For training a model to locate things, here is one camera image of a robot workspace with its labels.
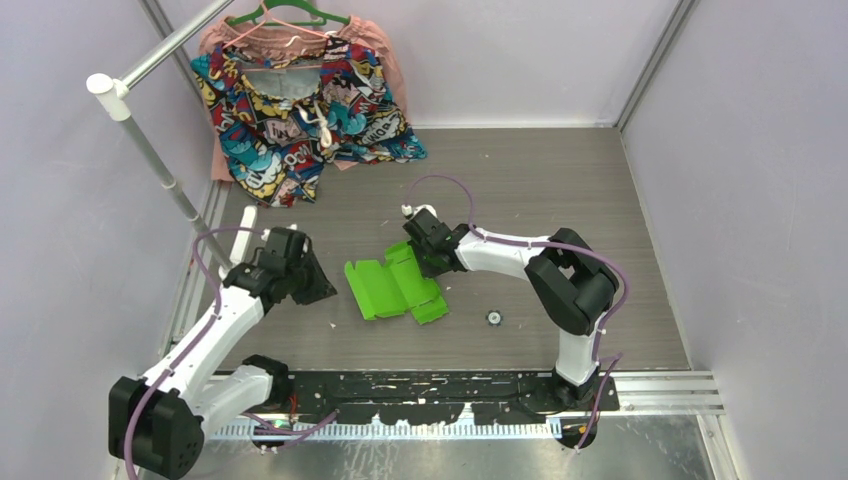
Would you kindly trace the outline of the green clothes hanger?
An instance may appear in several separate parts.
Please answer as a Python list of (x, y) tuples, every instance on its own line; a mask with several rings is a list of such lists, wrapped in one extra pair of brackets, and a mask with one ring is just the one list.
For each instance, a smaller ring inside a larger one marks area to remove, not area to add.
[(306, 28), (324, 27), (328, 24), (349, 25), (351, 21), (351, 15), (322, 10), (316, 1), (265, 0), (260, 1), (252, 11), (228, 17), (225, 23), (230, 26), (241, 24), (281, 26), (283, 22), (288, 22), (294, 26)]

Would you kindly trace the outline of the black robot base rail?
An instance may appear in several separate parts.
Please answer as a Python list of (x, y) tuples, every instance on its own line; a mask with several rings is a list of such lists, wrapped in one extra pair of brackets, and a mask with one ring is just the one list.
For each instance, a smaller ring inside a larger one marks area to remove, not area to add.
[(493, 426), (619, 408), (614, 380), (599, 374), (573, 390), (552, 370), (294, 370), (283, 392), (248, 411), (311, 424), (333, 415), (342, 425), (410, 426), (447, 426), (468, 414), (475, 426)]

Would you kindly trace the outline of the colorful patterned shirt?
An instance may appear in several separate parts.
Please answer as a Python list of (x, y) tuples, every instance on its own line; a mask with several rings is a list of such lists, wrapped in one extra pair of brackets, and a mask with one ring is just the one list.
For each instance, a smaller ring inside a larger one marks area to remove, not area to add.
[(407, 117), (388, 35), (352, 17), (308, 34), (226, 18), (190, 63), (214, 132), (211, 176), (264, 206), (314, 202), (324, 168), (405, 163), (427, 152)]

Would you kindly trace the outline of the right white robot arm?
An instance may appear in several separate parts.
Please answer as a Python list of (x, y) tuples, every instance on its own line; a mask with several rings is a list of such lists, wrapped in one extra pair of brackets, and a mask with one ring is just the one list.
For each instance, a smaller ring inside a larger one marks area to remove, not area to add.
[(498, 235), (470, 223), (451, 229), (429, 205), (403, 205), (401, 211), (423, 276), (483, 271), (529, 282), (559, 331), (556, 400), (571, 411), (590, 402), (601, 330), (629, 293), (619, 267), (572, 229), (549, 237)]

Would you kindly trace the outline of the metal clothes rack pole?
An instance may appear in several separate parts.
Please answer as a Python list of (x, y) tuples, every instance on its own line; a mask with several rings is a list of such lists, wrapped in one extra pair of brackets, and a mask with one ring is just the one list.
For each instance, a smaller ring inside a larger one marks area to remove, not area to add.
[(150, 20), (155, 32), (161, 37), (159, 43), (119, 77), (94, 73), (86, 79), (87, 91), (97, 99), (111, 120), (120, 125), (128, 134), (162, 188), (169, 194), (198, 236), (206, 239), (207, 249), (211, 252), (213, 259), (225, 268), (232, 266), (229, 254), (211, 236), (210, 228), (203, 216), (186, 196), (179, 181), (133, 118), (130, 107), (126, 103), (126, 97), (133, 88), (137, 87), (170, 57), (176, 55), (180, 59), (185, 59), (187, 55), (183, 45), (230, 4), (229, 0), (214, 0), (186, 23), (175, 28), (160, 2), (141, 1), (139, 6)]

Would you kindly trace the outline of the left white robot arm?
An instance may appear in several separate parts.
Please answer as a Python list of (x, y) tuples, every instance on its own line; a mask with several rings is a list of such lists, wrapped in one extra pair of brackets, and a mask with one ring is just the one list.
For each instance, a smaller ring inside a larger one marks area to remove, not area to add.
[(137, 378), (121, 377), (108, 396), (108, 449), (126, 475), (142, 470), (181, 479), (195, 465), (208, 436), (261, 406), (285, 409), (294, 394), (288, 366), (267, 356), (246, 358), (224, 380), (209, 381), (239, 340), (277, 304), (305, 306), (335, 295), (310, 237), (294, 226), (261, 232), (263, 245), (223, 277), (210, 272), (192, 244), (197, 267), (214, 299), (188, 333)]

